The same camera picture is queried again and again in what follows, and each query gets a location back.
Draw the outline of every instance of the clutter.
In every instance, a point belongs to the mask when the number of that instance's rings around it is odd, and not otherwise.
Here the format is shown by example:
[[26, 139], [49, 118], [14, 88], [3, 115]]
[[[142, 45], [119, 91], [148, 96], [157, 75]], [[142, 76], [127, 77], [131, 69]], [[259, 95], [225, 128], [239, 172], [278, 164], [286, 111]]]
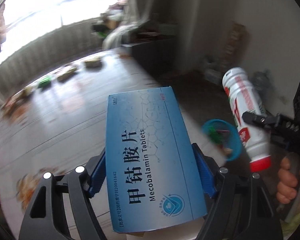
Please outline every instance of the clutter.
[[265, 100], [267, 92], [271, 87], [270, 71], [265, 70], [263, 72], [255, 72], [251, 78], [251, 83], [256, 88], [260, 98]]
[[223, 49], [222, 55], [219, 59], [220, 71], [226, 72], [235, 62], [237, 53], [242, 46], [243, 37], [246, 33], [246, 27], [239, 23], [233, 22]]
[[105, 25], [110, 29], [110, 30], [114, 30], [116, 27], [119, 26], [120, 24], [120, 20], [116, 20], [116, 19], [111, 19], [111, 17], [108, 17], [107, 22], [105, 23]]
[[202, 131], [220, 149], [220, 153], [233, 161], [239, 157], [242, 149], [237, 129], [226, 121], [212, 119], [202, 126]]
[[139, 32], [138, 37], [139, 39], [148, 39], [152, 37], [157, 37], [159, 36], [159, 33], [157, 32]]
[[77, 69], [77, 66], [74, 64], [63, 67], [58, 73], [56, 73], [57, 80], [60, 82], [68, 79], [74, 75]]
[[118, 0], [115, 4], [110, 5], [107, 11], [123, 10], [124, 6], [128, 4], [129, 0]]
[[25, 113], [29, 109], [29, 103], [26, 100], [20, 101], [16, 106], [15, 110], [11, 113], [11, 123], [21, 122], [25, 119]]
[[233, 22], [221, 57], [216, 62], [208, 60], [207, 56], [205, 57], [203, 72], [207, 81], [221, 85], [223, 74], [235, 63], [238, 57], [245, 33], [244, 25]]
[[26, 99], [33, 93], [35, 90], [35, 85], [30, 84], [24, 87], [21, 91], [15, 95], [9, 97], [6, 103], [1, 107], [3, 112], [3, 117], [10, 117], [18, 107], [25, 103]]
[[21, 209], [24, 213], [31, 197], [35, 191], [35, 188], [39, 184], [40, 178], [45, 172], [53, 172], [56, 175], [63, 175], [66, 171], [59, 171], [58, 167], [53, 168], [41, 168], [36, 174], [27, 173], [16, 184], [17, 200], [21, 203]]
[[129, 54], [127, 53], [123, 53], [123, 52], [119, 52], [119, 58], [128, 58], [128, 57], [131, 57]]
[[84, 61], [86, 68], [97, 68], [97, 67], [101, 67], [102, 63], [101, 63], [101, 56], [95, 56], [92, 59], [87, 59]]
[[103, 22], [91, 26], [92, 33], [96, 33], [100, 39], [105, 39], [110, 33], [110, 29]]
[[123, 10], [120, 10], [120, 9], [113, 9], [113, 10], [110, 10], [110, 15], [121, 15]]

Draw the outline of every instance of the robotic claw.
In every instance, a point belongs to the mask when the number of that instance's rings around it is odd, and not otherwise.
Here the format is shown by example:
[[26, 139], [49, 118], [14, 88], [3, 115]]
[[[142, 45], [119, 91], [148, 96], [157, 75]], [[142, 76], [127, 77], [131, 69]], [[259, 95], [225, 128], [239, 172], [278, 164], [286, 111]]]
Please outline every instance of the robotic claw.
[[[205, 156], [196, 143], [192, 149], [209, 210], [196, 239], [282, 240], [279, 217], [260, 175], [232, 175]], [[105, 179], [105, 158], [103, 150], [85, 167], [66, 175], [45, 173], [26, 210], [19, 239], [34, 239], [34, 232], [36, 240], [72, 239], [62, 198], [68, 193], [81, 240], [106, 240], [89, 201]]]
[[293, 99], [295, 118], [291, 119], [285, 115], [264, 117], [253, 113], [245, 112], [242, 119], [245, 123], [260, 127], [270, 132], [271, 143], [287, 150], [287, 157], [290, 160], [290, 172], [298, 179], [295, 199], [287, 205], [279, 206], [280, 218], [289, 223], [296, 214], [300, 203], [300, 83]]

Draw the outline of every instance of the green object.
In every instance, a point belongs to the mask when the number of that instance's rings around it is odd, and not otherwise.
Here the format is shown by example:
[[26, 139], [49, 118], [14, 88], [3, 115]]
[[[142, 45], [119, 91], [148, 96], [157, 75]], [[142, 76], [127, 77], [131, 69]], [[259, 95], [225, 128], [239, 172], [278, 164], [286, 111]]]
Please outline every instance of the green object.
[[291, 235], [300, 225], [300, 213], [295, 215], [290, 223], [280, 220], [282, 233], [284, 237]]
[[214, 127], [209, 127], [208, 135], [215, 144], [222, 145], [222, 135], [218, 133]]
[[104, 32], [97, 32], [97, 34], [101, 39], [105, 39], [108, 36], [108, 33], [104, 33]]
[[51, 84], [51, 77], [45, 76], [39, 80], [38, 88], [44, 88]]

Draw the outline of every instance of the wall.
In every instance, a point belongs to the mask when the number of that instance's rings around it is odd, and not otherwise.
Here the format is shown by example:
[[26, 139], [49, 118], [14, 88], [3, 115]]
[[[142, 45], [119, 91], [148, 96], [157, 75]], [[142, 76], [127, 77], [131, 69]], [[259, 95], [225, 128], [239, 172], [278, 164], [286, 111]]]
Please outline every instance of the wall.
[[210, 53], [216, 27], [222, 22], [222, 1], [175, 0], [174, 15], [178, 23], [176, 66], [179, 71], [196, 68], [204, 55]]
[[300, 81], [300, 8], [294, 0], [178, 2], [179, 70], [196, 68], [206, 54], [218, 57], [234, 20], [249, 33], [240, 66], [249, 75], [269, 69], [273, 76], [274, 91], [264, 102], [266, 108], [273, 114], [293, 115]]
[[248, 74], [269, 69], [274, 91], [265, 103], [273, 114], [293, 116], [300, 81], [300, 8], [294, 0], [224, 0], [226, 15], [215, 54], [221, 51], [231, 20], [247, 27], [249, 43], [241, 60]]

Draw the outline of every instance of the bottle label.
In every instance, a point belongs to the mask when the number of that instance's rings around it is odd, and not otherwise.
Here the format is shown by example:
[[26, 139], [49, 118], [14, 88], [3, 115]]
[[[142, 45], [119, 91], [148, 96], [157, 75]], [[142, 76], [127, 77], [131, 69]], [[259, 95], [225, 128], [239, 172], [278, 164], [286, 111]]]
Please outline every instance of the bottle label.
[[239, 131], [240, 140], [242, 141], [243, 146], [246, 145], [247, 141], [250, 139], [249, 129], [247, 127], [242, 128]]
[[241, 126], [241, 120], [240, 120], [240, 114], [239, 114], [239, 109], [238, 109], [237, 98], [235, 98], [235, 100], [234, 100], [233, 115], [234, 115], [234, 120], [235, 120], [235, 123], [236, 123], [237, 127]]
[[226, 92], [227, 97], [229, 97], [230, 89], [228, 87], [225, 87], [225, 92]]
[[240, 76], [235, 77], [235, 80], [237, 82], [237, 85], [239, 86], [241, 93], [243, 95], [244, 101], [248, 107], [248, 111], [251, 113], [255, 113], [255, 108], [253, 105], [253, 101], [251, 99], [250, 93], [247, 90], [244, 82], [242, 81], [242, 78]]

